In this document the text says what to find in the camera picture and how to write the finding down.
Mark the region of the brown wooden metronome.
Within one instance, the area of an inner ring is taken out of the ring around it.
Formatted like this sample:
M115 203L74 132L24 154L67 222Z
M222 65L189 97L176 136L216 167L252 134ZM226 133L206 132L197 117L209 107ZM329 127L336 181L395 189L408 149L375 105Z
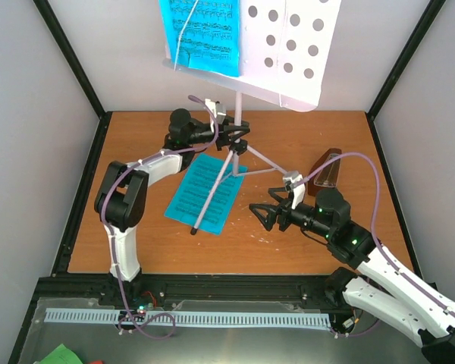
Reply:
M339 148L329 148L312 166L309 173L311 174L315 169L326 163L327 161L337 157L342 153ZM309 182L307 183L307 194L315 197L318 191L335 188L338 182L338 175L340 170L340 162L338 159L334 163L324 167L320 170Z

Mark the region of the clear plastic metronome cover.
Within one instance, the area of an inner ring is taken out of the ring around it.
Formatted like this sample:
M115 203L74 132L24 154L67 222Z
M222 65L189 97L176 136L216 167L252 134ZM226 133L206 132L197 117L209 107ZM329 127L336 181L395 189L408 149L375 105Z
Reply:
M340 159L325 166L313 179L315 187L335 188L338 182L340 171Z

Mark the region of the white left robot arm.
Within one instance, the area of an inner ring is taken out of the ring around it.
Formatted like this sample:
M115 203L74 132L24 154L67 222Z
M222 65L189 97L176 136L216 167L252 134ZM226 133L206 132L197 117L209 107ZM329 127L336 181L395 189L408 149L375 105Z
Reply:
M184 108L170 115L164 145L156 154L128 164L113 161L105 172L94 209L108 235L110 273L121 281L115 294L126 305L141 300L143 287L134 279L141 268L137 258L136 232L146 205L148 188L161 179L185 170L196 153L214 143L217 149L230 146L250 132L249 122L216 113L203 123Z

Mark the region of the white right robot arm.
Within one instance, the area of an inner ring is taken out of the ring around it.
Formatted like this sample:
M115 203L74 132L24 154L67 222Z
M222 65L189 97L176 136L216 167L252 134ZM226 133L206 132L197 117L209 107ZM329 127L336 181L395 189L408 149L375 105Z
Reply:
M407 336L430 363L455 363L455 302L427 285L370 231L350 217L350 204L337 189L320 190L315 205L269 189L273 204L252 203L249 210L270 231L291 225L303 235L325 238L324 246L342 267L326 281L325 295L334 306L366 311Z

